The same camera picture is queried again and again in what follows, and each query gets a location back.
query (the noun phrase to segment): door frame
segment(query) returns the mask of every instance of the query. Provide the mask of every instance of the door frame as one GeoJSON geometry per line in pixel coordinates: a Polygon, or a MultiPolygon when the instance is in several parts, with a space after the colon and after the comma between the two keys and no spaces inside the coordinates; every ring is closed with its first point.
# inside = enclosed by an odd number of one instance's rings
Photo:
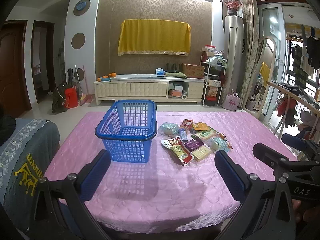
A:
{"type": "MultiPolygon", "coordinates": [[[[280,29],[280,33],[281,33],[281,41],[280,41],[280,55],[279,58],[276,58],[276,61],[279,61],[279,68],[277,69],[277,82],[282,82],[282,78],[283,78],[283,73],[285,71],[285,55],[286,55],[286,51],[284,51],[284,48],[286,48],[286,40],[285,40],[285,22],[284,22],[284,14],[283,14],[283,10],[282,10],[282,4],[281,3],[269,3],[269,4],[263,4],[263,5],[259,5],[258,6],[258,10],[259,10],[259,25],[260,27],[260,37],[263,36],[263,17],[262,17],[262,10],[263,9],[271,9],[271,8],[277,8],[278,9],[278,14],[279,14],[279,28],[280,29]]],[[[271,94],[271,99],[269,102],[269,106],[266,112],[266,115],[262,114],[260,116],[261,121],[263,121],[264,123],[269,123],[273,110],[271,109],[272,106],[275,105],[277,97],[278,97],[278,92],[275,91],[275,88],[270,89],[270,93],[271,94]]]]}
{"type": "Polygon", "coordinates": [[[56,82],[54,78],[54,65],[53,65],[53,31],[54,31],[54,23],[43,22],[43,21],[33,21],[32,27],[32,37],[31,37],[31,69],[32,69],[32,80],[33,87],[36,93],[36,99],[39,103],[38,93],[35,84],[35,77],[33,72],[33,35],[36,27],[42,27],[47,29],[46,34],[46,44],[45,44],[45,60],[47,67],[47,78],[49,83],[49,89],[51,92],[54,91],[56,87],[56,82]]]}
{"type": "Polygon", "coordinates": [[[26,29],[27,29],[27,20],[9,20],[4,22],[5,25],[9,24],[18,24],[23,27],[23,34],[22,34],[22,44],[21,44],[21,64],[20,64],[20,75],[22,77],[23,82],[23,90],[24,90],[24,99],[26,104],[26,110],[31,110],[30,98],[27,89],[27,82],[26,82],[26,73],[24,67],[24,43],[25,43],[25,36],[26,36],[26,29]]]}

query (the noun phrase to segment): patterned wallpaper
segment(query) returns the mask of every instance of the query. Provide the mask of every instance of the patterned wallpaper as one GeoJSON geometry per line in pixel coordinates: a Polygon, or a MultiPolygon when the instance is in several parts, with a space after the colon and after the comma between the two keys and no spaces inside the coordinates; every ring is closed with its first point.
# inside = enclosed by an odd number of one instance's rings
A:
{"type": "Polygon", "coordinates": [[[211,44],[212,3],[205,0],[100,0],[95,33],[95,68],[100,77],[155,73],[169,64],[199,64],[201,49],[211,44]],[[188,56],[135,54],[118,56],[120,25],[126,19],[162,19],[191,26],[188,56]]]}

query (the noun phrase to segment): table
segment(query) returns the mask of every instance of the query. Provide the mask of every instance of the table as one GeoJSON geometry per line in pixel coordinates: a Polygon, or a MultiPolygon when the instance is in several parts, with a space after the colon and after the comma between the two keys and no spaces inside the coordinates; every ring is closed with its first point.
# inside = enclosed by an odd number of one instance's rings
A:
{"type": "MultiPolygon", "coordinates": [[[[307,107],[308,109],[310,109],[310,111],[312,113],[314,113],[317,118],[316,118],[316,121],[312,127],[312,130],[311,130],[311,133],[313,133],[313,131],[315,130],[316,128],[316,124],[318,123],[318,120],[319,120],[319,117],[320,117],[320,111],[317,110],[312,104],[309,104],[308,102],[304,101],[302,98],[296,96],[295,94],[293,94],[292,92],[288,91],[287,89],[277,85],[276,83],[273,83],[273,82],[269,82],[267,81],[267,84],[278,89],[282,94],[286,94],[288,95],[288,102],[290,101],[290,98],[293,98],[294,100],[296,100],[297,102],[301,103],[302,105],[304,105],[305,107],[307,107]]],[[[285,118],[287,116],[287,112],[288,112],[288,109],[289,109],[289,104],[287,104],[287,107],[285,109],[285,112],[284,112],[284,116],[282,117],[282,119],[280,120],[279,124],[277,125],[277,127],[275,128],[273,134],[276,134],[276,132],[278,131],[280,125],[281,126],[281,129],[280,129],[280,133],[279,133],[279,136],[278,138],[280,139],[281,138],[281,135],[282,135],[282,132],[283,132],[283,128],[284,128],[284,121],[285,121],[285,118]]]]}
{"type": "Polygon", "coordinates": [[[110,81],[94,82],[97,105],[102,100],[147,99],[155,102],[201,103],[204,79],[164,77],[154,74],[117,75],[110,81]],[[169,95],[169,82],[177,82],[187,92],[187,98],[169,95]]]}
{"type": "MultiPolygon", "coordinates": [[[[64,179],[78,173],[104,149],[94,129],[104,112],[89,112],[76,125],[50,163],[45,176],[64,179]]],[[[294,161],[296,158],[261,122],[249,113],[157,112],[163,122],[181,124],[186,119],[206,122],[229,139],[231,159],[261,179],[274,180],[273,170],[257,160],[253,145],[261,142],[294,161]]],[[[133,233],[184,231],[212,226],[231,217],[239,206],[214,164],[214,154],[201,162],[182,166],[171,158],[160,140],[152,140],[148,163],[111,165],[86,206],[93,217],[109,228],[133,233]]]]}

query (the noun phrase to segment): white metal shelf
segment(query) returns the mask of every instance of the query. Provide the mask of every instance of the white metal shelf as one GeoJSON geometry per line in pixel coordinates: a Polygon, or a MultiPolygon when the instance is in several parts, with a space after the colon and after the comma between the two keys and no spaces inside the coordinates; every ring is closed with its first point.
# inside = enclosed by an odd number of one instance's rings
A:
{"type": "MultiPolygon", "coordinates": [[[[222,59],[222,58],[219,58],[220,60],[223,60],[226,62],[226,65],[223,66],[223,65],[218,65],[218,64],[211,64],[211,61],[209,60],[209,63],[207,63],[209,66],[208,66],[208,72],[207,73],[204,73],[205,75],[207,76],[213,76],[213,77],[219,77],[218,75],[213,75],[213,74],[209,74],[210,72],[210,67],[211,66],[219,66],[219,67],[223,67],[224,68],[224,71],[223,71],[223,74],[226,75],[226,68],[227,68],[227,60],[226,59],[222,59]]],[[[205,89],[204,89],[204,96],[203,96],[203,101],[202,101],[202,105],[204,106],[204,100],[205,100],[205,96],[206,96],[206,93],[207,93],[207,87],[218,87],[218,86],[209,86],[208,85],[208,81],[209,81],[209,77],[207,78],[207,81],[205,83],[205,89]]],[[[221,88],[220,89],[220,94],[219,94],[219,99],[218,99],[218,103],[217,103],[217,106],[219,105],[219,102],[220,102],[220,97],[221,97],[221,93],[222,93],[222,87],[223,86],[219,86],[218,88],[221,88]]]]}

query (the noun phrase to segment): screw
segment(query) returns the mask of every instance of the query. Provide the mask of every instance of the screw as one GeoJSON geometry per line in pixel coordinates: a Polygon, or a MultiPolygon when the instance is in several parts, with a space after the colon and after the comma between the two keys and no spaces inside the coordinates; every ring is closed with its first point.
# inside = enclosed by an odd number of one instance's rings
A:
{"type": "Polygon", "coordinates": [[[254,173],[251,173],[251,174],[249,174],[249,178],[252,179],[252,180],[257,180],[258,179],[258,175],[254,174],[254,173]]]}
{"type": "Polygon", "coordinates": [[[282,184],[284,184],[284,183],[286,183],[286,182],[287,182],[287,181],[286,181],[286,179],[285,179],[285,178],[283,178],[283,177],[280,177],[279,181],[280,181],[282,184]]]}
{"type": "Polygon", "coordinates": [[[42,178],[39,179],[39,182],[40,182],[40,183],[44,183],[46,180],[47,180],[46,177],[42,177],[42,178]]]}
{"type": "Polygon", "coordinates": [[[70,174],[67,176],[67,178],[70,179],[70,180],[74,180],[74,179],[76,179],[76,177],[77,177],[77,174],[75,174],[75,173],[70,173],[70,174]]]}

